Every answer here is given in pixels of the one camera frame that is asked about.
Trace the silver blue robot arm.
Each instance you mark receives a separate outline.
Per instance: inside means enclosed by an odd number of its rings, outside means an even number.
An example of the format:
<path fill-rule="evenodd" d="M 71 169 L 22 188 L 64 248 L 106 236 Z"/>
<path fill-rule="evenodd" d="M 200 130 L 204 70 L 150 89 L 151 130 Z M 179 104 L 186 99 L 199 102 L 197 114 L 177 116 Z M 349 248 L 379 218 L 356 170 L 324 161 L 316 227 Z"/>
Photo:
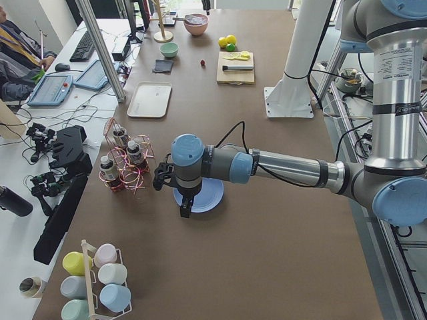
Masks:
<path fill-rule="evenodd" d="M 426 219 L 426 166 L 418 158 L 425 1 L 346 1 L 341 39 L 365 43 L 374 53 L 372 152 L 363 164 L 292 157 L 257 149 L 204 145 L 195 135 L 177 137 L 172 163 L 158 179 L 176 188 L 188 217 L 203 178 L 247 183 L 267 173 L 301 187 L 328 188 L 391 225 Z"/>

